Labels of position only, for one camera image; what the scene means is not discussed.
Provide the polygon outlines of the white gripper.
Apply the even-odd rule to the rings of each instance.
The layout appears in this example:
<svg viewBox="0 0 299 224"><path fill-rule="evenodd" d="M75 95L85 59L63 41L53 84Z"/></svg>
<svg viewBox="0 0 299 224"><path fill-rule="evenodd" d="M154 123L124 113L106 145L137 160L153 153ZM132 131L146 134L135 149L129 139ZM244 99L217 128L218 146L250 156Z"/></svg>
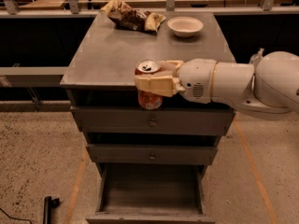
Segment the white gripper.
<svg viewBox="0 0 299 224"><path fill-rule="evenodd" d="M211 102L210 89L216 63L215 60L206 59L186 63L181 60L161 61L161 72L169 75L135 76L135 86L141 91L165 97L180 92L189 102L208 104Z"/></svg>

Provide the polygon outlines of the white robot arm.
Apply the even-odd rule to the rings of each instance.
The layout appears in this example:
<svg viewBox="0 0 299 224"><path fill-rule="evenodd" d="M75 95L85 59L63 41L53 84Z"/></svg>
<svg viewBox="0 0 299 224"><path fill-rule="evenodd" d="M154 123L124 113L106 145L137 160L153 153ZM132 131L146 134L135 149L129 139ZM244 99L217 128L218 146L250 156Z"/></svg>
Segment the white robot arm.
<svg viewBox="0 0 299 224"><path fill-rule="evenodd" d="M140 91L200 104L220 103L259 119L299 113L299 57L285 51L257 53L251 63L211 59L144 61L136 67Z"/></svg>

